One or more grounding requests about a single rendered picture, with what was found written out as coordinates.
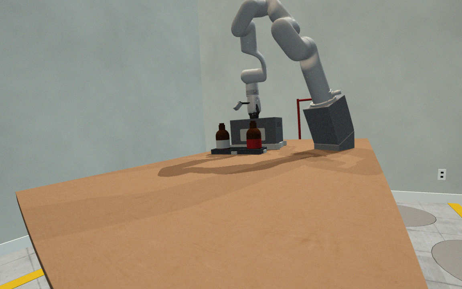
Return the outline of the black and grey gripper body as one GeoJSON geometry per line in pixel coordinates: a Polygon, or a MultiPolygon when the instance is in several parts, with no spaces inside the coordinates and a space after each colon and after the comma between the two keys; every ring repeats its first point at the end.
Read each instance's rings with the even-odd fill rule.
{"type": "Polygon", "coordinates": [[[261,102],[258,94],[247,95],[247,112],[248,113],[256,113],[255,105],[258,104],[259,111],[261,112],[261,102]]]}

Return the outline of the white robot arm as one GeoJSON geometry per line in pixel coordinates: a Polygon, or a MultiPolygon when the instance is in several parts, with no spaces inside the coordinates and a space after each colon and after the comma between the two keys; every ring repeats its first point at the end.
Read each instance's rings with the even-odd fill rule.
{"type": "Polygon", "coordinates": [[[245,0],[233,19],[231,31],[235,37],[240,37],[241,51],[258,57],[261,62],[261,68],[248,69],[241,73],[246,95],[259,95],[258,82],[267,79],[266,61],[257,49],[255,23],[252,21],[253,18],[266,15],[274,22],[271,32],[277,44],[290,60],[300,61],[303,77],[313,100],[310,106],[319,107],[335,101],[335,95],[341,94],[341,90],[332,91],[329,88],[315,41],[309,37],[300,37],[299,24],[279,0],[245,0]]]}

